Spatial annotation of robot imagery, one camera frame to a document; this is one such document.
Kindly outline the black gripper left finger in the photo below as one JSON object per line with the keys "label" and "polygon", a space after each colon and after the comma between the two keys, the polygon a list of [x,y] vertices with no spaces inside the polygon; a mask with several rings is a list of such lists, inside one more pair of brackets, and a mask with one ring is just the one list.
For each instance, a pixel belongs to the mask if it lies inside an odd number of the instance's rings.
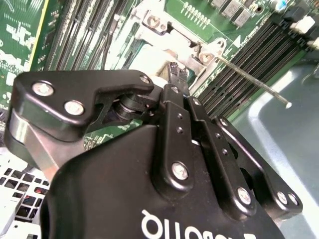
{"label": "black gripper left finger", "polygon": [[151,181],[167,198],[194,187],[186,83],[138,70],[25,72],[13,82],[6,139],[52,182],[68,161],[143,126],[157,128]]}

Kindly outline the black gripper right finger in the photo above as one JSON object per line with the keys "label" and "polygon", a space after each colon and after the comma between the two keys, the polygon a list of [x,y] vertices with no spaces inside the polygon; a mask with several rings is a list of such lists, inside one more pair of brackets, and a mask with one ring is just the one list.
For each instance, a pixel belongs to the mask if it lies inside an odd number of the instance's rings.
{"label": "black gripper right finger", "polygon": [[194,97],[186,99],[198,182],[178,217],[192,222],[270,222],[303,210],[299,197],[248,141],[222,117],[210,119]]}

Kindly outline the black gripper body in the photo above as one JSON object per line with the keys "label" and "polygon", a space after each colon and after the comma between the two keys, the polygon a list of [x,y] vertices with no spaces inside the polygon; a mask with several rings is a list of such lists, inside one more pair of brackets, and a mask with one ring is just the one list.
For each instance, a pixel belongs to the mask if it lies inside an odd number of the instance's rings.
{"label": "black gripper body", "polygon": [[64,164],[41,207],[44,239],[281,239],[261,206],[234,220],[220,208],[201,149],[191,146],[194,187],[179,200],[153,186],[157,128],[143,126]]}

